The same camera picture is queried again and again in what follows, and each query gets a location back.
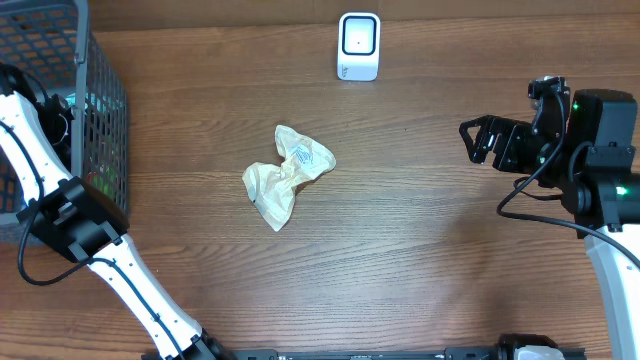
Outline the teal white snack packet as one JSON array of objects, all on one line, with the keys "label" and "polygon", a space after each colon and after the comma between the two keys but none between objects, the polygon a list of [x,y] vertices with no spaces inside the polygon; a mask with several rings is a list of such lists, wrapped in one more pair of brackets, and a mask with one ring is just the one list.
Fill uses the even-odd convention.
[{"label": "teal white snack packet", "polygon": [[[75,112],[79,107],[79,97],[75,93],[71,93],[64,97],[62,103],[69,108],[72,112]],[[124,109],[126,104],[112,97],[98,97],[95,93],[89,93],[85,96],[83,110],[87,111],[89,108],[93,108],[98,112],[109,112]]]}]

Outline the green snack packet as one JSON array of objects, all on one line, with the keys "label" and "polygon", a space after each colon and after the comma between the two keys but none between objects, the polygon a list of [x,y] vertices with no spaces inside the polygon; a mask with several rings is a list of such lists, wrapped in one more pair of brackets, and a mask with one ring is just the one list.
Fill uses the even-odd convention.
[{"label": "green snack packet", "polygon": [[87,180],[112,200],[117,199],[118,180],[110,166],[101,165],[97,171],[88,174]]}]

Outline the beige wrapper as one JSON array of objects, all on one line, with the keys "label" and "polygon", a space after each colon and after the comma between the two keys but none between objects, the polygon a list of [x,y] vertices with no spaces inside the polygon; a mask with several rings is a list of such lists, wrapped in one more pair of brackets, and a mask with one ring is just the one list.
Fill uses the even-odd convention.
[{"label": "beige wrapper", "polygon": [[293,128],[277,125],[274,134],[280,165],[255,162],[243,173],[249,200],[275,231],[289,221],[299,185],[317,180],[336,166],[334,154]]}]

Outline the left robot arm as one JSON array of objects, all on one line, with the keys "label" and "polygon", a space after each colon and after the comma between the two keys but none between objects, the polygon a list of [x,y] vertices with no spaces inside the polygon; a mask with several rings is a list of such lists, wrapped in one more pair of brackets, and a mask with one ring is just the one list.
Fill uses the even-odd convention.
[{"label": "left robot arm", "polygon": [[1,67],[1,149],[15,171],[26,203],[17,215],[24,232],[17,268],[29,276],[23,256],[35,237],[73,266],[47,280],[58,283],[82,268],[102,278],[137,318],[160,359],[231,360],[233,354],[191,318],[154,277],[128,233],[129,221],[116,203],[58,158],[42,128],[63,115],[47,97],[38,101],[33,76],[15,66]]}]

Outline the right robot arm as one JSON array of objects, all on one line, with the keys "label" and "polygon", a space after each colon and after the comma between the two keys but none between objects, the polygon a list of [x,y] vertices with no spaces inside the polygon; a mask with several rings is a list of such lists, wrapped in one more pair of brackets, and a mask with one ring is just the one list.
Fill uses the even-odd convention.
[{"label": "right robot arm", "polygon": [[[505,218],[572,229],[585,243],[605,309],[612,356],[639,356],[639,176],[632,164],[638,112],[634,97],[610,89],[570,92],[533,85],[532,122],[495,115],[459,127],[469,159],[495,154],[496,170],[519,174],[496,208]],[[509,212],[507,204],[532,182],[557,192],[571,220]]]}]

